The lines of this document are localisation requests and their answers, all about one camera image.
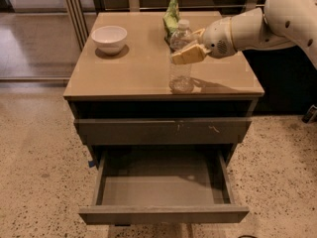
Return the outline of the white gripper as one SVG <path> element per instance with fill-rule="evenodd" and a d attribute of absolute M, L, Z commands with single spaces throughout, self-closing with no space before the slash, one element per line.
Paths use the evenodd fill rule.
<path fill-rule="evenodd" d="M 237 51 L 234 48 L 231 35 L 231 18 L 223 18 L 213 22 L 205 29 L 200 29 L 192 33 L 194 40 L 171 56 L 174 64 L 190 64 L 203 61 L 207 55 L 214 59 L 221 59 L 233 56 Z"/>

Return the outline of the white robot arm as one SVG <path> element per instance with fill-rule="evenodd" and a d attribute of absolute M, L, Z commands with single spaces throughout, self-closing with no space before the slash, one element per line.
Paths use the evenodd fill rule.
<path fill-rule="evenodd" d="M 298 46 L 317 67 L 317 0 L 265 0 L 262 8 L 222 18 L 187 39 L 189 44 L 171 55 L 172 63 Z"/>

